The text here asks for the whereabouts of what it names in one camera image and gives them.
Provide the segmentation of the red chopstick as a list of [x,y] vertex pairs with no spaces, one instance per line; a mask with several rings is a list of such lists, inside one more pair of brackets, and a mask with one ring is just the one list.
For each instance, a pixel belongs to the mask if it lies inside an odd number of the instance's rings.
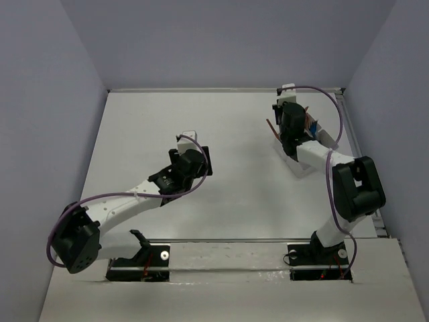
[[271,121],[269,119],[265,119],[265,121],[267,122],[271,132],[273,133],[274,137],[276,138],[277,141],[280,142],[280,136],[279,133],[276,131],[276,129],[274,128],[274,126],[272,125]]

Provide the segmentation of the blue plastic fork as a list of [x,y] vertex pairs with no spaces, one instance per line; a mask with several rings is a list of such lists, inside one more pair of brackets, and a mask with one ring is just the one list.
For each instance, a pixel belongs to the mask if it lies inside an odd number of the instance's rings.
[[318,131],[318,122],[314,121],[309,126],[309,132],[311,133],[313,138],[317,138],[317,131]]

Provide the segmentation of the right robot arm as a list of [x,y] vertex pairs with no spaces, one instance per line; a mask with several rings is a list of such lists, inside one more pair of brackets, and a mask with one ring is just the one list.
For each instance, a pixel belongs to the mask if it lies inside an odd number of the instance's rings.
[[290,265],[325,265],[343,248],[344,239],[366,216],[386,203],[372,158],[354,158],[326,147],[318,139],[316,122],[307,122],[303,106],[283,102],[273,105],[279,127],[281,155],[295,174],[315,169],[325,175],[332,214],[311,236],[308,244],[288,251]]

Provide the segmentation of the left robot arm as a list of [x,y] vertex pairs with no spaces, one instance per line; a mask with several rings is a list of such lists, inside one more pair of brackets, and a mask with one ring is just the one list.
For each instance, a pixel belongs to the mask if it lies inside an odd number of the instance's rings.
[[48,236],[46,255],[71,274],[97,260],[126,258],[140,265],[149,255],[149,241],[136,229],[113,228],[145,211],[163,207],[196,190],[212,175],[209,148],[169,151],[171,164],[124,193],[106,193],[67,205]]

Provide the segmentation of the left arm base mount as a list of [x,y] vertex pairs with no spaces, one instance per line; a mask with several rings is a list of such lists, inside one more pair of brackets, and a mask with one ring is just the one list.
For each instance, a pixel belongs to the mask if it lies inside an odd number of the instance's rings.
[[139,241],[132,258],[109,260],[105,278],[110,282],[169,282],[170,245],[151,244],[137,229],[130,233]]

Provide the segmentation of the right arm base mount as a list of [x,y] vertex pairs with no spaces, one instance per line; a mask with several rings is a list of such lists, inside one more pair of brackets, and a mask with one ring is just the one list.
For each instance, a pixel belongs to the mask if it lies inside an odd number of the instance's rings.
[[326,248],[315,232],[308,242],[288,244],[283,261],[292,281],[353,280],[345,243]]

